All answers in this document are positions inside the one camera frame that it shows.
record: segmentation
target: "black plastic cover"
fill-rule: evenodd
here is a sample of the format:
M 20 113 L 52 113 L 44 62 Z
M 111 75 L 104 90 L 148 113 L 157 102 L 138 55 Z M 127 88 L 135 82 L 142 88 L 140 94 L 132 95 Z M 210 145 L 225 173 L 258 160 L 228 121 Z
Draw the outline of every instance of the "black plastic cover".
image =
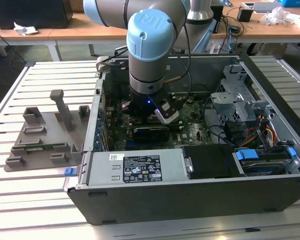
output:
M 183 146 L 184 158 L 189 158 L 193 172 L 190 179 L 218 179 L 240 177 L 232 153 L 234 149 L 225 144 Z

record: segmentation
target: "wooden table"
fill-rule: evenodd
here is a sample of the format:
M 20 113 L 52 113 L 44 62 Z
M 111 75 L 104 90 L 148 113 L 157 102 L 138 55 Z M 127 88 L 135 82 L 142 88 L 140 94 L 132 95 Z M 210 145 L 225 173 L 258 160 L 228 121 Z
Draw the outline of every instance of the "wooden table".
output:
M 223 14 L 227 16 L 229 10 L 239 7 L 242 0 L 232 0 L 233 7 L 224 7 Z M 285 10 L 300 14 L 300 7 L 285 8 Z M 236 17 L 238 9 L 228 13 L 230 17 Z M 300 29 L 287 22 L 286 25 L 266 26 L 261 20 L 263 14 L 253 13 L 250 22 L 243 23 L 244 33 L 238 38 L 238 43 L 299 43 Z M 240 25 L 229 19 L 232 25 Z M 39 29 L 38 34 L 21 36 L 13 30 L 0 30 L 0 35 L 10 45 L 46 45 L 54 61 L 61 61 L 62 57 L 58 45 L 85 44 L 89 45 L 90 53 L 94 54 L 93 44 L 126 44 L 124 29 L 105 27 L 89 21 L 84 13 L 74 13 L 68 28 L 66 29 Z M 218 46 L 226 37 L 226 29 L 220 24 L 219 31 L 212 35 L 211 42 Z M 0 46 L 7 45 L 0 38 Z

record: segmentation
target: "white label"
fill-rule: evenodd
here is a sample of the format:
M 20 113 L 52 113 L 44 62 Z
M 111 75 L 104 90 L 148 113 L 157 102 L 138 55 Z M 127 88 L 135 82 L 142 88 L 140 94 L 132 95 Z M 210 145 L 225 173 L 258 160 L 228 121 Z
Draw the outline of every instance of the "white label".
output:
M 159 178 L 159 177 L 161 177 L 161 174 L 152 174 L 152 178 Z
M 123 160 L 124 159 L 124 154 L 110 154 L 109 160 L 114 161 L 114 160 Z

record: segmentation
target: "warning label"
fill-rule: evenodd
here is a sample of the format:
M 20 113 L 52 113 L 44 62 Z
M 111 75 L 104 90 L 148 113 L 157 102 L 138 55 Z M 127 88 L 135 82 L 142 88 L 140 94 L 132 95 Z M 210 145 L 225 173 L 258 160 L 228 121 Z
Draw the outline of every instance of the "warning label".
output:
M 162 181 L 159 155 L 124 157 L 123 181 L 125 183 Z

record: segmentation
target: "computer case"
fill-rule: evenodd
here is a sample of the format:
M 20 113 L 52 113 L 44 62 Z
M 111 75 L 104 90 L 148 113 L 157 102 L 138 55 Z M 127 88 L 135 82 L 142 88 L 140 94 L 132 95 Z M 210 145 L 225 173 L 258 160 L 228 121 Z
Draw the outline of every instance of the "computer case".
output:
M 25 27 L 65 29 L 73 12 L 70 0 L 0 0 L 0 29 Z

